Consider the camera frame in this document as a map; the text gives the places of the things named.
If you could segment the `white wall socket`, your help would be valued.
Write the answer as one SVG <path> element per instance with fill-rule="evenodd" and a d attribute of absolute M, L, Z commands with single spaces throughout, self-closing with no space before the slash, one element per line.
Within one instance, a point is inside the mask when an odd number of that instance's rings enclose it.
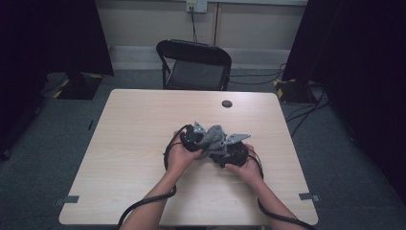
<path fill-rule="evenodd" d="M 208 2 L 206 0 L 187 0 L 187 12 L 206 13 L 208 10 Z"/>

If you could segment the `person's right hand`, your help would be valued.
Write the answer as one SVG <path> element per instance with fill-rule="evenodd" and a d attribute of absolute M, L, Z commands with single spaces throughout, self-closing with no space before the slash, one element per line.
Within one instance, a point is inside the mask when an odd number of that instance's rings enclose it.
<path fill-rule="evenodd" d="M 257 188 L 263 183 L 259 169 L 259 161 L 257 155 L 254 152 L 254 147 L 246 144 L 245 147 L 248 149 L 249 156 L 247 157 L 246 163 L 239 167 L 232 164 L 226 164 L 225 168 L 232 173 L 235 173 L 251 188 Z"/>

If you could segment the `grey tape strip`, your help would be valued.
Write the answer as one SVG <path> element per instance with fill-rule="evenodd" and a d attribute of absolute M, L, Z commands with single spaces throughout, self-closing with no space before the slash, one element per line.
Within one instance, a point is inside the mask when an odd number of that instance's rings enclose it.
<path fill-rule="evenodd" d="M 78 195 L 67 195 L 65 197 L 57 198 L 55 200 L 55 206 L 63 206 L 65 203 L 77 203 L 78 201 Z"/>
<path fill-rule="evenodd" d="M 312 200 L 312 201 L 320 201 L 320 198 L 318 195 L 313 195 L 312 193 L 301 193 L 299 194 L 300 200 Z"/>

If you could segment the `black stand base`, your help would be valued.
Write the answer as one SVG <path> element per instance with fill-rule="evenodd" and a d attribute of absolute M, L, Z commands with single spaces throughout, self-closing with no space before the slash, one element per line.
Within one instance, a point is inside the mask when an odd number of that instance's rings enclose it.
<path fill-rule="evenodd" d="M 316 98 L 307 84 L 297 80 L 274 80 L 276 94 L 282 103 L 286 104 L 314 104 Z"/>
<path fill-rule="evenodd" d="M 53 81 L 57 75 L 61 79 L 54 86 L 46 86 L 41 92 L 43 96 L 59 100 L 91 101 L 103 80 L 102 75 L 90 73 L 79 73 L 73 77 L 66 73 L 53 73 L 48 76 L 48 80 Z"/>

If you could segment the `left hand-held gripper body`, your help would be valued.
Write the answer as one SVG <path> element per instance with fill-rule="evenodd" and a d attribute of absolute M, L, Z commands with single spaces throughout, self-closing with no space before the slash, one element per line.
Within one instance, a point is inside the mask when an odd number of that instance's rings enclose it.
<path fill-rule="evenodd" d="M 186 132 L 181 135 L 182 144 L 188 151 L 202 150 L 201 141 L 205 134 L 206 129 L 198 122 L 193 125 L 186 125 Z"/>

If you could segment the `black folding chair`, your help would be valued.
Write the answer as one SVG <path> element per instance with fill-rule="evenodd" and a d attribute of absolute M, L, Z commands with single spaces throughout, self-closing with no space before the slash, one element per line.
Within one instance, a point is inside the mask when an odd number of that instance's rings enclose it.
<path fill-rule="evenodd" d="M 230 80 L 232 59 L 223 49 L 179 39 L 156 45 L 162 61 L 163 88 L 225 91 Z"/>

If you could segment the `black curtain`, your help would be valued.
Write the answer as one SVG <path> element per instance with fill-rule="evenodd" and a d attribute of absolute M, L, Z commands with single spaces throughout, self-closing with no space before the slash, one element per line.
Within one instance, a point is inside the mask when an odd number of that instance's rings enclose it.
<path fill-rule="evenodd" d="M 0 0 L 0 160 L 56 72 L 113 74 L 96 0 Z"/>
<path fill-rule="evenodd" d="M 282 77 L 326 85 L 406 205 L 406 0 L 307 0 Z"/>

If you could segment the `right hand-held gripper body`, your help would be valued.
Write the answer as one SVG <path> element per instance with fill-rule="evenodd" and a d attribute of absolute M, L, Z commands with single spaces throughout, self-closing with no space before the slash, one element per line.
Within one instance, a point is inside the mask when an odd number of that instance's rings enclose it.
<path fill-rule="evenodd" d="M 226 164 L 243 166 L 248 158 L 248 149 L 242 141 L 250 137 L 250 134 L 231 134 L 227 137 L 223 142 L 225 154 L 218 159 L 218 165 L 221 168 L 224 168 Z"/>

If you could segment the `grey towel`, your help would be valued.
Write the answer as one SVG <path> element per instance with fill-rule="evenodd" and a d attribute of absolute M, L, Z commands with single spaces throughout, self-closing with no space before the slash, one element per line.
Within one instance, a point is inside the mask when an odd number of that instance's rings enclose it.
<path fill-rule="evenodd" d="M 200 159 L 213 155 L 224 156 L 226 147 L 224 141 L 227 135 L 222 129 L 222 126 L 211 126 L 203 135 L 203 138 L 197 145 L 203 149 Z"/>

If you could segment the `person's left hand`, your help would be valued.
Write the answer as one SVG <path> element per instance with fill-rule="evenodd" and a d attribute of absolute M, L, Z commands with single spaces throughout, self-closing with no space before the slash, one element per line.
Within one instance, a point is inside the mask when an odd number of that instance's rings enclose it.
<path fill-rule="evenodd" d="M 167 174 L 181 176 L 201 154 L 201 149 L 188 151 L 181 142 L 180 134 L 175 131 L 169 145 Z"/>

